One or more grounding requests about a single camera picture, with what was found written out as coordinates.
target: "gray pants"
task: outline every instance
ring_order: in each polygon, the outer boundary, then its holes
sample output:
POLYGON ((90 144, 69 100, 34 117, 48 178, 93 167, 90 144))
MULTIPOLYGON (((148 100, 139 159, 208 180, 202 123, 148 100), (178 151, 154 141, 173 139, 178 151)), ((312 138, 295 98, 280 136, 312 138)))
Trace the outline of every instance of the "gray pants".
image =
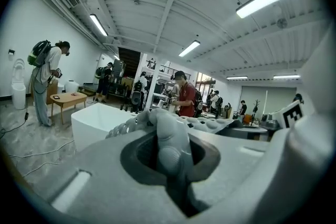
POLYGON ((34 79, 33 91, 37 119, 41 124, 51 126, 51 120, 48 118, 48 108, 46 104, 47 86, 48 82, 41 84, 38 80, 34 79))

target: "cap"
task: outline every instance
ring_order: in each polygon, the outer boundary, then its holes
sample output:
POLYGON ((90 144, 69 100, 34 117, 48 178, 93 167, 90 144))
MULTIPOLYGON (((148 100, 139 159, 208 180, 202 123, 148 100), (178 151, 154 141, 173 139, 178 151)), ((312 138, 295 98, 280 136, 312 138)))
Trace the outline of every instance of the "cap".
POLYGON ((176 72, 174 76, 174 80, 176 80, 176 77, 184 77, 186 79, 186 75, 183 71, 176 72))

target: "white toilet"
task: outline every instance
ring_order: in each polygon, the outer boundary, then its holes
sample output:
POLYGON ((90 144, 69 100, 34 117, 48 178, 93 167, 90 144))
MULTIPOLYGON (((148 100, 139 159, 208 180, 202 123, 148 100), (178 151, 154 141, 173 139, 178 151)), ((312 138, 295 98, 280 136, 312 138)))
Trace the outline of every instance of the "white toilet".
POLYGON ((24 109, 26 105, 25 62, 17 59, 13 66, 12 101, 16 109, 24 109))

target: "concrete floor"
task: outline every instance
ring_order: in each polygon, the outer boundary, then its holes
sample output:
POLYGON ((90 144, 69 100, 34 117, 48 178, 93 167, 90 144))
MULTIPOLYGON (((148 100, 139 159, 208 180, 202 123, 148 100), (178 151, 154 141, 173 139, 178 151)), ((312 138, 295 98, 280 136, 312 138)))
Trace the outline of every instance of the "concrete floor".
MULTIPOLYGON (((87 100, 87 106, 92 105, 92 98, 87 100)), ((107 105, 120 107, 120 100, 108 100, 107 105)), ((60 119, 60 107, 54 105, 53 126, 46 127, 39 124, 36 118, 35 107, 32 98, 28 98, 27 122, 20 128, 6 133, 0 140, 1 146, 8 154, 16 156, 26 156, 29 154, 49 152, 58 149, 67 142, 72 141, 71 114, 84 108, 84 104, 77 104, 76 108, 67 108, 63 111, 64 125, 60 119)), ((0 120, 2 128, 10 130, 20 126, 24 122, 26 110, 18 111, 13 107, 11 100, 0 102, 0 120)), ((51 115, 51 105, 48 105, 48 115, 51 115)), ((13 164, 17 170, 25 175, 36 169, 45 162, 62 163, 71 158, 75 154, 74 142, 62 147, 59 151, 31 156, 26 158, 11 157, 13 164)), ((40 169, 25 176, 26 181, 34 188, 47 173, 55 166, 54 164, 45 164, 40 169)))

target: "wooden table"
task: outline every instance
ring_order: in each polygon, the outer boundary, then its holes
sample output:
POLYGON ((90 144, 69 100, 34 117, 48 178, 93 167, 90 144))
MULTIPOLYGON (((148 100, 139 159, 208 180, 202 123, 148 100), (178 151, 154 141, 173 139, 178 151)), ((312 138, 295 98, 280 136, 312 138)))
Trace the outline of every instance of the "wooden table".
POLYGON ((54 112, 54 103, 59 105, 61 107, 61 120, 62 120, 62 124, 64 124, 63 122, 63 109, 66 109, 70 106, 75 106, 76 108, 76 104, 79 103, 84 103, 84 107, 86 107, 85 102, 86 102, 86 98, 87 95, 85 95, 84 93, 81 92, 76 92, 76 93, 59 93, 59 94, 53 94, 50 96, 51 100, 52 100, 52 104, 51 104, 51 117, 53 115, 54 112))

